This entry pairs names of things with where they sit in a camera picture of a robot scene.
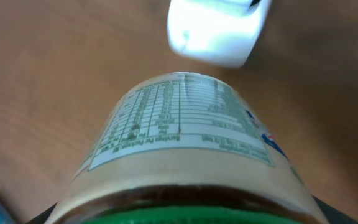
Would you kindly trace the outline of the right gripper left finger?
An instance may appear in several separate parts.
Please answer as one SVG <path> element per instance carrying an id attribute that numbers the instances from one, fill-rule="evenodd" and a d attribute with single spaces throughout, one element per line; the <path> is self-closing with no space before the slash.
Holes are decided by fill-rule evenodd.
<path id="1" fill-rule="evenodd" d="M 57 205 L 56 203 L 53 204 L 51 207 L 49 207 L 48 209 L 46 209 L 44 212 L 37 215 L 33 219 L 29 220 L 25 224 L 44 224 L 47 221 L 50 214 L 53 212 L 56 205 Z"/>

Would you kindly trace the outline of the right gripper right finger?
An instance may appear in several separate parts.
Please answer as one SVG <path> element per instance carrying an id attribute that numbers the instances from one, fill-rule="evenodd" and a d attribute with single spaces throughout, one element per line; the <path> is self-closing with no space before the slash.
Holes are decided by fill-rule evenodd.
<path id="1" fill-rule="evenodd" d="M 315 196 L 313 198 L 330 224 L 358 224 L 357 220 L 347 216 L 345 213 L 340 212 Z"/>

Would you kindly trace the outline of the green lid jar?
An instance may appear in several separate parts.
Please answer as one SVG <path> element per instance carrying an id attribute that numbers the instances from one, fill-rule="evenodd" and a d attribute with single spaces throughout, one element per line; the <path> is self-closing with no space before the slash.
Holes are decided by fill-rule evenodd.
<path id="1" fill-rule="evenodd" d="M 326 223 L 228 84 L 175 72 L 114 107 L 48 223 Z"/>

